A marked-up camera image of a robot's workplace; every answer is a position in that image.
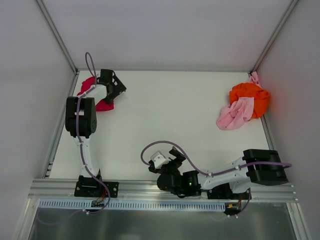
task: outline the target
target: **red cloth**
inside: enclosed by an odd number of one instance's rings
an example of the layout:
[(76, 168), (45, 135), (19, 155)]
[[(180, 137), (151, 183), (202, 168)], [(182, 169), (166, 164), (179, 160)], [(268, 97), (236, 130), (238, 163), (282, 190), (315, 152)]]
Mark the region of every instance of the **red cloth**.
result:
[[(89, 88), (91, 87), (91, 85), (93, 85), (95, 83), (95, 78), (89, 77), (87, 80), (85, 80), (84, 82), (82, 82), (82, 86), (81, 86), (81, 92), (79, 92), (77, 94), (77, 96), (83, 94), (85, 91), (89, 90)], [(102, 99), (100, 102), (98, 102), (98, 104), (95, 105), (95, 110), (97, 112), (104, 112), (104, 111), (109, 111), (114, 109), (114, 103), (111, 104), (106, 104), (106, 102)]]

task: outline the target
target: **white tabletop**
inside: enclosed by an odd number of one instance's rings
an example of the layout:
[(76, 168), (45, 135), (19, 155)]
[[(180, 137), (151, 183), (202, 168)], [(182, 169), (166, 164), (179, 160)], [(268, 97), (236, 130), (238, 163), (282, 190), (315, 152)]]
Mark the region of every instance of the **white tabletop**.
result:
[[(216, 120), (228, 103), (233, 86), (248, 79), (240, 72), (116, 71), (127, 91), (114, 101), (114, 110), (97, 112), (93, 136), (96, 159), (103, 179), (156, 180), (140, 160), (149, 143), (168, 140), (180, 145), (200, 169), (230, 163), (246, 149), (268, 149), (260, 119), (243, 127), (220, 130)], [(74, 90), (91, 77), (81, 71)], [(171, 146), (160, 144), (147, 150), (148, 162), (157, 150), (169, 156)], [(77, 147), (63, 130), (50, 178), (77, 179), (80, 174)], [(187, 161), (181, 172), (190, 171)]]

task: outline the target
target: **wall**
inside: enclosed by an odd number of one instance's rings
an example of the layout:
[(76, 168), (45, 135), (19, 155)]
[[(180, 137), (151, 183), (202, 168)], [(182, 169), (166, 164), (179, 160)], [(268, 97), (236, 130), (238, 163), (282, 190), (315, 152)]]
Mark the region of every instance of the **wall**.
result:
[(268, 121), (307, 225), (320, 236), (320, 1), (302, 0), (258, 70), (271, 92)]
[(44, 0), (78, 68), (243, 71), (291, 0)]
[(72, 72), (33, 0), (0, 2), (0, 239), (41, 177)]

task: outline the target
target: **pile of cloth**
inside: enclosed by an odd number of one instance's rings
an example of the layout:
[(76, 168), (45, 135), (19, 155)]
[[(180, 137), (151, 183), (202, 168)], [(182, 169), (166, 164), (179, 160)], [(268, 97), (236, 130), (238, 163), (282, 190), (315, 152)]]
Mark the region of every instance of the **pile of cloth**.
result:
[(230, 104), (222, 108), (216, 121), (221, 130), (238, 129), (250, 119), (262, 117), (267, 110), (270, 94), (261, 88), (259, 77), (253, 72), (247, 82), (232, 88), (229, 100)]

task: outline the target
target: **fabric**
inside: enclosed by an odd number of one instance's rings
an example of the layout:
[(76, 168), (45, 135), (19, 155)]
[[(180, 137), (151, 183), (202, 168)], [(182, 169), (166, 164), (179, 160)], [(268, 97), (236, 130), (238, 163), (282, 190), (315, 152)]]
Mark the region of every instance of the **fabric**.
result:
[(216, 125), (221, 130), (233, 130), (242, 127), (252, 117), (254, 97), (240, 97), (221, 109)]
[[(89, 90), (89, 88), (91, 87), (91, 85), (93, 85), (95, 83), (95, 78), (89, 77), (87, 80), (82, 82), (82, 86), (81, 86), (81, 92), (79, 92), (77, 94), (77, 96), (83, 94), (85, 91)], [(103, 99), (98, 102), (98, 104), (95, 105), (95, 110), (97, 112), (104, 112), (104, 111), (110, 111), (112, 109), (114, 109), (114, 103), (111, 104), (107, 104)]]
[(249, 82), (240, 83), (234, 86), (229, 96), (231, 105), (242, 97), (254, 98), (254, 107), (251, 117), (252, 119), (261, 118), (266, 112), (268, 103), (270, 101), (270, 94), (268, 91), (262, 89), (254, 83)]
[(270, 94), (261, 88), (259, 76), (253, 72), (246, 83), (240, 83), (229, 93), (230, 104), (222, 108), (216, 125), (221, 130), (242, 127), (252, 118), (260, 118), (267, 110)]

